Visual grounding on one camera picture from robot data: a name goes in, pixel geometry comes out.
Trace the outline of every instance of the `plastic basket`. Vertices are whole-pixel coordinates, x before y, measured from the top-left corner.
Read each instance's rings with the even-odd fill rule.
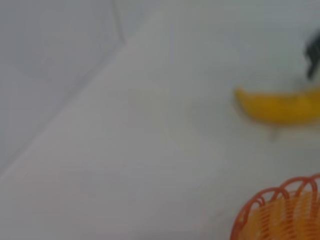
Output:
[[[230,239],[320,240],[317,179],[320,174],[295,177],[257,193],[236,217]]]

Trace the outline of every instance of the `yellow banana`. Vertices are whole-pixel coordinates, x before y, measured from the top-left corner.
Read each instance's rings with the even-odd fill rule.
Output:
[[[320,119],[320,88],[297,94],[247,93],[241,88],[235,98],[251,118],[274,125],[297,125]]]

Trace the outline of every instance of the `black object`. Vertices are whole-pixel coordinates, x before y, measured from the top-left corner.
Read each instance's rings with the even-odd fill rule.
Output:
[[[320,32],[306,46],[304,54],[310,62],[306,76],[311,81],[314,78],[320,63]]]

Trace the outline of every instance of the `basket rim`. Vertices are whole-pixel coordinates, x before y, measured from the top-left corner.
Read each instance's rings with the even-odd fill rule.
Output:
[[[266,205],[267,203],[272,203],[275,200],[279,199],[279,196],[283,196],[285,199],[290,199],[292,197],[299,197],[302,192],[304,192],[305,187],[310,184],[313,193],[320,194],[318,192],[318,184],[316,182],[316,179],[320,179],[320,173],[314,174],[312,176],[298,176],[298,177],[293,177],[285,181],[283,184],[281,184],[278,187],[270,187],[264,190],[261,190],[257,194],[255,194],[240,210],[238,215],[235,218],[231,235],[230,235],[230,240],[238,240],[239,233],[241,230],[245,227],[249,214],[252,210],[252,206],[254,204],[258,204],[259,208]],[[293,191],[288,191],[286,187],[293,183],[299,183],[299,187],[296,190]],[[266,193],[273,193],[271,199],[269,201],[266,201],[264,198],[264,194]]]

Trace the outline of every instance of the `wicker basket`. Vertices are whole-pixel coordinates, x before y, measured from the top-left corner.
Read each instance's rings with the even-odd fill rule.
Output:
[[[317,179],[320,174],[295,177],[257,193],[238,214],[230,239],[320,240]]]

